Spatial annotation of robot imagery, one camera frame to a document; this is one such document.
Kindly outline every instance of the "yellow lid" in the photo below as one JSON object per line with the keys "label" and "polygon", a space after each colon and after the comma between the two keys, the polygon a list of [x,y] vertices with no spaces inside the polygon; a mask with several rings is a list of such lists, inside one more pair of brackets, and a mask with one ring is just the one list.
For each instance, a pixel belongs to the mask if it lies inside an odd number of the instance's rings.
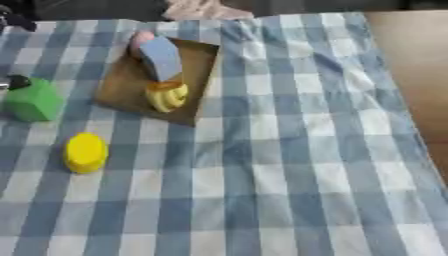
{"label": "yellow lid", "polygon": [[106,162],[106,143],[92,133],[79,133],[65,146],[64,160],[68,168],[77,173],[93,172]]}

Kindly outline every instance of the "green block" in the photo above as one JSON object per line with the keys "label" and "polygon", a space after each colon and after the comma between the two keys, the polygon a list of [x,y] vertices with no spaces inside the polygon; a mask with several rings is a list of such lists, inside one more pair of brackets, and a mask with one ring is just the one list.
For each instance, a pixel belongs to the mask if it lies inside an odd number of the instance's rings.
{"label": "green block", "polygon": [[54,120],[64,100],[47,80],[39,78],[30,78],[30,80],[31,86],[8,91],[5,97],[5,108],[23,121]]}

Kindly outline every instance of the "blue block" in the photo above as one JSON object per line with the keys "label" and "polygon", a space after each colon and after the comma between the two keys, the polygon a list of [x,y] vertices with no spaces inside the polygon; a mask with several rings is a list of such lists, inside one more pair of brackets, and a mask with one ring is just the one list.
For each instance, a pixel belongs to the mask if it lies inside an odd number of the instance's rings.
{"label": "blue block", "polygon": [[140,45],[140,51],[152,80],[162,82],[182,72],[179,51],[168,38],[149,40]]}

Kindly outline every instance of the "wooden tray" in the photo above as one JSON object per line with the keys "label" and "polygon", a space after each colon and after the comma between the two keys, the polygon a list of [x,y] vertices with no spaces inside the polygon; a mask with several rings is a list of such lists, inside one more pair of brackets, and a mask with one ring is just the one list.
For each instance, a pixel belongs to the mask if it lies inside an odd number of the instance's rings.
{"label": "wooden tray", "polygon": [[127,52],[109,69],[95,94],[95,100],[119,110],[194,126],[219,46],[180,39],[170,40],[179,48],[182,60],[182,74],[173,80],[181,81],[183,76],[184,83],[189,87],[187,102],[183,107],[170,113],[155,110],[144,96],[144,88],[151,83],[144,65]]}

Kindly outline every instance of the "toy banana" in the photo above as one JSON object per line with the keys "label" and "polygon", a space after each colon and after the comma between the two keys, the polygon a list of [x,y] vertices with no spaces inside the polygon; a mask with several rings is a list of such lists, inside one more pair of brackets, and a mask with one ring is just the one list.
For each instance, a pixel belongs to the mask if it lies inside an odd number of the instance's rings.
{"label": "toy banana", "polygon": [[185,104],[188,96],[188,86],[180,84],[180,86],[172,87],[154,89],[148,86],[146,88],[146,98],[157,111],[169,113]]}

